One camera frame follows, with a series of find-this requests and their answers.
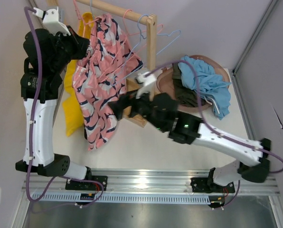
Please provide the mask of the pink patterned shorts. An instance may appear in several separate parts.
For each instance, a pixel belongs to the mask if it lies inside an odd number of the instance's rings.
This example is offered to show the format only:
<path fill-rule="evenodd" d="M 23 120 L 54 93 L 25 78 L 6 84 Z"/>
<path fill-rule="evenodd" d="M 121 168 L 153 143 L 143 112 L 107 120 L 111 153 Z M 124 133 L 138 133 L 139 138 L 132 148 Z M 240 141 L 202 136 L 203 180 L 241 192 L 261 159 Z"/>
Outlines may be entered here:
<path fill-rule="evenodd" d="M 117 119 L 108 103 L 118 100 L 120 95 L 126 93 L 126 79 L 109 87 L 99 85 L 90 89 L 83 87 L 81 93 L 75 89 L 74 91 L 84 118 L 88 149 L 90 151 L 98 149 L 115 133 Z"/>

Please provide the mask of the olive green shorts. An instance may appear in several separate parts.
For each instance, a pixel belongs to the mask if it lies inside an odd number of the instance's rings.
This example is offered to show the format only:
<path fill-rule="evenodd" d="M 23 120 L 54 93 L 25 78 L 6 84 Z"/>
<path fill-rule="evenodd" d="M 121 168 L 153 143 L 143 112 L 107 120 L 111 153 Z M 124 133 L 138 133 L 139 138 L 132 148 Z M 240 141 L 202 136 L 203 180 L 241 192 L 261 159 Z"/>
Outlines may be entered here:
<path fill-rule="evenodd" d="M 173 64 L 172 80 L 175 98 L 185 107 L 198 107 L 197 94 L 194 90 L 186 88 L 182 84 L 181 70 L 177 63 Z"/>

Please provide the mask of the light blue shorts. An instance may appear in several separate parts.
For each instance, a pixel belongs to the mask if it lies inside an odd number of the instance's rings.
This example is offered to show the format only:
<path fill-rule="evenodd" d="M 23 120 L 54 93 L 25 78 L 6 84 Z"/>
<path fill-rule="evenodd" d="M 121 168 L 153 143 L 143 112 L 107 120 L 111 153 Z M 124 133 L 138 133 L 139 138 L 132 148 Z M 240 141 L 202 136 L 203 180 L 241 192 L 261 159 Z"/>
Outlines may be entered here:
<path fill-rule="evenodd" d="M 223 76 L 217 74 L 214 68 L 200 59 L 194 59 L 189 56 L 184 56 L 181 60 L 187 61 L 193 66 L 198 76 L 197 86 L 194 74 L 190 67 L 185 63 L 178 63 L 178 67 L 181 71 L 182 85 L 193 91 L 197 91 L 198 95 L 206 102 L 213 105 L 213 112 L 218 119 L 223 119 L 229 114 L 229 106 L 231 94 L 228 90 L 230 82 L 223 81 Z"/>

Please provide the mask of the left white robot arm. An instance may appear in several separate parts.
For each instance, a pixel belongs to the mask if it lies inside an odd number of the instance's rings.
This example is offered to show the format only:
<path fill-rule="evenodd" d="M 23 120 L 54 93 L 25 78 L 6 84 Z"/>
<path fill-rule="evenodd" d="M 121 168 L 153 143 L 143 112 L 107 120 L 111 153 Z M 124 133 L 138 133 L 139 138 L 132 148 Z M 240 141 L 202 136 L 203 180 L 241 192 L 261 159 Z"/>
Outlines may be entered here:
<path fill-rule="evenodd" d="M 27 58 L 20 85 L 27 119 L 26 150 L 15 169 L 46 177 L 76 179 L 76 185 L 87 190 L 93 184 L 91 169 L 72 162 L 67 155 L 53 152 L 53 118 L 63 82 L 61 72 L 71 60 L 84 58 L 89 46 L 88 39 L 77 35 L 70 26 L 67 29 L 67 35 L 36 29 L 42 59 L 41 75 L 32 32 L 25 35 L 23 47 Z"/>

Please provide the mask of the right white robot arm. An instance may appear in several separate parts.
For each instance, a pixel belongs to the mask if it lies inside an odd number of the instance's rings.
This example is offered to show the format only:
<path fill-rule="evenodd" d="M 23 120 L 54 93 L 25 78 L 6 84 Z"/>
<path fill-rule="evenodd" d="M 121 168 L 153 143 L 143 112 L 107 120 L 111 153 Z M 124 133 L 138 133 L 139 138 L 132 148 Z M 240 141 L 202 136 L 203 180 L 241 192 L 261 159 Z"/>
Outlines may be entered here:
<path fill-rule="evenodd" d="M 167 132 L 176 143 L 203 146 L 233 157 L 234 162 L 210 169 L 206 180 L 210 191 L 218 191 L 241 179 L 263 183 L 269 175 L 268 154 L 261 151 L 263 143 L 270 143 L 268 139 L 250 141 L 220 131 L 202 118 L 179 111 L 178 103 L 167 93 L 150 99 L 149 94 L 137 96 L 137 91 L 130 91 L 108 105 L 117 120 L 130 107 L 130 117 L 141 115 L 162 133 Z"/>

